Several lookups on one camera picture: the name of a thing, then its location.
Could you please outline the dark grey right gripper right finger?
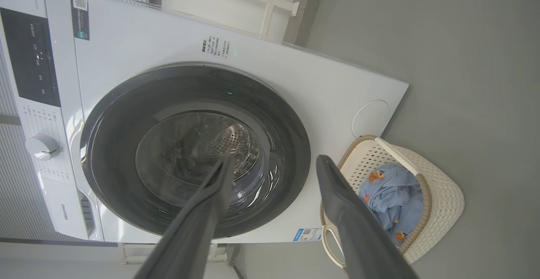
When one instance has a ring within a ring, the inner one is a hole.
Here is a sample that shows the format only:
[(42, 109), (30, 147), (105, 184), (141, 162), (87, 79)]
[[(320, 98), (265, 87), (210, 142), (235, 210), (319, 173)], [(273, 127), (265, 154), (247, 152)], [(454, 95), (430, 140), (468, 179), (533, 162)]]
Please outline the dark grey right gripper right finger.
[(339, 232), (349, 278), (416, 279), (413, 268), (330, 157), (317, 156), (316, 173), (324, 213)]

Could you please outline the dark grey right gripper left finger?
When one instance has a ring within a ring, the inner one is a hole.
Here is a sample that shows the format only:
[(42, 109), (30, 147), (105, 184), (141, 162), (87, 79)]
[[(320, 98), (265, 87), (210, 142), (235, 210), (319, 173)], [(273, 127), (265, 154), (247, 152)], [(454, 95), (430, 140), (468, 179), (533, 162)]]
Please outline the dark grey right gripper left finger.
[(211, 240), (227, 212), (233, 156), (221, 157), (173, 220), (135, 279), (202, 279)]

